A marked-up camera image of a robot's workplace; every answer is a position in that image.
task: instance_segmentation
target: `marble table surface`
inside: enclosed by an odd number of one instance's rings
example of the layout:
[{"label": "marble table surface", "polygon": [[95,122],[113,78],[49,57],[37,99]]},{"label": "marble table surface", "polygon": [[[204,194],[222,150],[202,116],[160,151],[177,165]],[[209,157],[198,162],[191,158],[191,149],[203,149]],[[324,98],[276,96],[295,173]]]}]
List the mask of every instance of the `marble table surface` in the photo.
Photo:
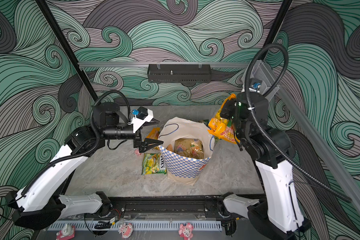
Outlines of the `marble table surface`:
[{"label": "marble table surface", "polygon": [[[148,106],[161,128],[171,118],[179,117],[193,121],[210,119],[219,106]],[[156,126],[142,129],[143,138]],[[121,140],[111,140],[115,147]],[[107,146],[75,171],[66,195],[86,195],[103,191],[110,197],[175,196],[175,195],[220,195],[263,193],[259,178],[249,154],[240,152],[237,145],[220,140],[215,145],[213,156],[203,169],[195,185],[175,182],[165,174],[141,175],[142,156],[134,153],[133,141],[120,145],[114,151]]]}]

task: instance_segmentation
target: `blue and white checkered pattern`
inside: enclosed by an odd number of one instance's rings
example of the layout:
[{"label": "blue and white checkered pattern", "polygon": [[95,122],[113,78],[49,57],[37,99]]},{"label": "blue and white checkered pattern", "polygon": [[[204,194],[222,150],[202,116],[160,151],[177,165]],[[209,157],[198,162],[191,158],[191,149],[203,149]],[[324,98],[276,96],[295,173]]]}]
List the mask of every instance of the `blue and white checkered pattern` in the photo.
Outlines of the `blue and white checkered pattern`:
[{"label": "blue and white checkered pattern", "polygon": [[167,170],[176,177],[194,178],[202,171],[202,166],[206,165],[211,157],[205,159],[196,159],[183,157],[174,152],[168,151],[163,146],[159,146]]}]

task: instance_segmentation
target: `patterned wallpaper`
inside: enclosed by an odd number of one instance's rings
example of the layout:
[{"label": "patterned wallpaper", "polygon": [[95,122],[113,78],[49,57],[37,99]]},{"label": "patterned wallpaper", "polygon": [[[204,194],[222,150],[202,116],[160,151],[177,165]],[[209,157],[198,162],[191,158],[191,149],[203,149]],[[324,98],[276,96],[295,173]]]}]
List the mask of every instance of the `patterned wallpaper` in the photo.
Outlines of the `patterned wallpaper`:
[{"label": "patterned wallpaper", "polygon": [[[0,0],[0,204],[86,122],[77,111],[81,106],[62,91],[67,82],[78,81],[75,74],[34,0]],[[78,91],[88,93],[84,87]],[[6,217],[12,212],[0,207]],[[0,240],[32,234],[0,217]]]},{"label": "patterned wallpaper", "polygon": [[[280,0],[48,0],[79,61],[241,61],[264,45]],[[299,0],[300,5],[309,0]],[[211,83],[149,83],[147,68],[87,68],[95,91],[134,105],[221,104],[243,70],[213,69]],[[67,90],[85,102],[79,88]]]},{"label": "patterned wallpaper", "polygon": [[[281,85],[311,120],[360,186],[360,0],[314,0],[290,9],[277,36],[289,53]],[[276,74],[283,57],[266,60]],[[285,130],[294,159],[317,179],[341,191],[285,107],[275,96],[270,124]],[[294,171],[294,179],[310,182]],[[296,184],[300,208],[313,228],[302,239],[360,239],[360,216],[352,204],[308,185]]]}]

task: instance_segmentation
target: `checkered paper bag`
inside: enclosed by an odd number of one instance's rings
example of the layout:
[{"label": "checkered paper bag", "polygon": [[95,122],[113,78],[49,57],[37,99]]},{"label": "checkered paper bag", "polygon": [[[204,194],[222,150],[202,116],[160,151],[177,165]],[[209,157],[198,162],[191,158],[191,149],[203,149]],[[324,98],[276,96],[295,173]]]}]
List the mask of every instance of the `checkered paper bag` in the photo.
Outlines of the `checkered paper bag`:
[{"label": "checkered paper bag", "polygon": [[[166,149],[169,144],[174,147],[175,141],[180,138],[199,139],[203,144],[205,158],[184,157]],[[203,123],[173,118],[164,125],[158,139],[164,142],[159,148],[167,165],[168,178],[194,185],[213,153],[215,141],[208,127]]]}]

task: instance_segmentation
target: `snack package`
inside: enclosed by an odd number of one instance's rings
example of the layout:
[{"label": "snack package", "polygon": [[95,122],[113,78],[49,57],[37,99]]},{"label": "snack package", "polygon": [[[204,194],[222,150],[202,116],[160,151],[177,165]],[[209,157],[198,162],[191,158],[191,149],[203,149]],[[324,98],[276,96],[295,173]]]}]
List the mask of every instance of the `snack package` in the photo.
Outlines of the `snack package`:
[{"label": "snack package", "polygon": [[145,153],[143,160],[143,171],[142,175],[153,174],[153,173],[167,173],[164,159],[161,153]]},{"label": "snack package", "polygon": [[180,138],[175,141],[174,153],[196,159],[203,159],[203,144],[199,139]]},{"label": "snack package", "polygon": [[[159,133],[160,133],[160,128],[154,127],[152,131],[147,135],[147,138],[157,140]],[[160,153],[160,149],[158,148],[158,146],[156,146],[152,149],[149,149],[145,153]]]},{"label": "snack package", "polygon": [[227,100],[235,98],[236,95],[232,93],[227,99],[225,99],[220,109],[217,111],[215,117],[211,118],[211,121],[208,123],[208,126],[211,128],[211,130],[208,130],[210,134],[220,139],[224,139],[227,142],[232,142],[234,144],[236,144],[236,141],[235,131],[233,130],[232,122],[230,119],[220,117],[220,112]]}]

